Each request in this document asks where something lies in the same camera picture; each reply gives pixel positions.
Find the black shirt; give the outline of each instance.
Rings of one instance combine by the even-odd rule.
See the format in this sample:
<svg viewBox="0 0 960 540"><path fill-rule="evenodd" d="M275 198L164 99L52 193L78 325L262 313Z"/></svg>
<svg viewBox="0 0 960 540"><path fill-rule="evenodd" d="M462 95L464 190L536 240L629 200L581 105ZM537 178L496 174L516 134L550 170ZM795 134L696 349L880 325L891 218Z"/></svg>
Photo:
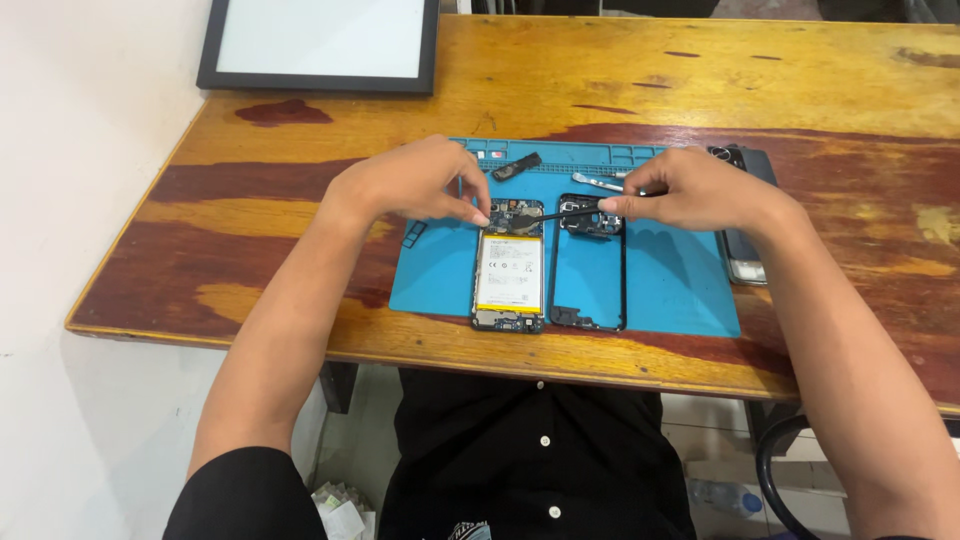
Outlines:
<svg viewBox="0 0 960 540"><path fill-rule="evenodd" d="M381 540L695 538L660 395L400 370ZM293 461L245 448L186 483L164 538L325 538Z"/></svg>

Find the phone battery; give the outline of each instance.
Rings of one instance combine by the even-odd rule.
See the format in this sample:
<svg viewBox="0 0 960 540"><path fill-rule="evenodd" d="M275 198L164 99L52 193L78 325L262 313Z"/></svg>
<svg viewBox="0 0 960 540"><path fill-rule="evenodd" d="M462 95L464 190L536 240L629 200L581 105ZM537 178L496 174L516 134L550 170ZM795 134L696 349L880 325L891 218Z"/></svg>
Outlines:
<svg viewBox="0 0 960 540"><path fill-rule="evenodd" d="M542 253L542 240L538 237L484 234L477 309L542 313Z"/></svg>

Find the white wall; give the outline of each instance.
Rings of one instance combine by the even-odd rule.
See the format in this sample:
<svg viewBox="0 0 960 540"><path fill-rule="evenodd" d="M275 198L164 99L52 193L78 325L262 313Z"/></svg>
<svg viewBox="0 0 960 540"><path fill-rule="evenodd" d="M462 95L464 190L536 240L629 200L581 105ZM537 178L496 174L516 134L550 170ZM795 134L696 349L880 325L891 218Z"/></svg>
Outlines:
<svg viewBox="0 0 960 540"><path fill-rule="evenodd" d="M62 321L204 97L209 0L0 1L0 537L158 538L224 354ZM300 416L309 467L325 404Z"/></svg>

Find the black cable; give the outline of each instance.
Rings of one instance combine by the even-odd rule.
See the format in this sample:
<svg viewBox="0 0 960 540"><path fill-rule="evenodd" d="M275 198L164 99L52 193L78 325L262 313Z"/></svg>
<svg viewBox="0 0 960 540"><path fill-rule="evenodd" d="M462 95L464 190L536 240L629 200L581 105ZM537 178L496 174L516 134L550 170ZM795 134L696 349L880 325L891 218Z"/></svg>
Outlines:
<svg viewBox="0 0 960 540"><path fill-rule="evenodd" d="M774 486L774 478L770 470L777 441L790 433L805 430L809 427L810 422L806 419L806 415L800 414L780 420L764 432L760 437L760 442L756 444L756 478L760 482L760 491L763 493L763 498L767 500L767 504L770 505L774 514L780 518L787 530L796 534L800 540L819 540L797 521L797 518L793 517L790 510L783 504L783 499L780 498L777 487Z"/></svg>

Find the black sleeve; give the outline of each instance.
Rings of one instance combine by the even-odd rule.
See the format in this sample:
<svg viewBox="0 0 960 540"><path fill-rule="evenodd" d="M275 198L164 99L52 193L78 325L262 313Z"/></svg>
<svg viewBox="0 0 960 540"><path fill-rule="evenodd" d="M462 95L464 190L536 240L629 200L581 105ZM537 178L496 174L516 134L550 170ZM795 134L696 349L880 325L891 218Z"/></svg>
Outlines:
<svg viewBox="0 0 960 540"><path fill-rule="evenodd" d="M326 540L326 534L293 459L248 447L215 457L190 478L163 538Z"/></svg>

